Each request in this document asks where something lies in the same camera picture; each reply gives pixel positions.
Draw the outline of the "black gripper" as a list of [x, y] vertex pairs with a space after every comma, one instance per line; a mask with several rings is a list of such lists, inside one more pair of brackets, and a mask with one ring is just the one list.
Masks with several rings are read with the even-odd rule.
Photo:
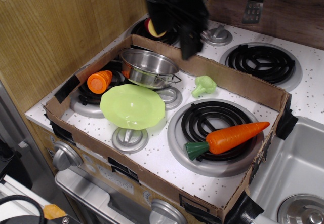
[[183, 60], [203, 48], [201, 31], [207, 28], [208, 11], [203, 0], [146, 0], [149, 17], [157, 34], [180, 26], [180, 48]]

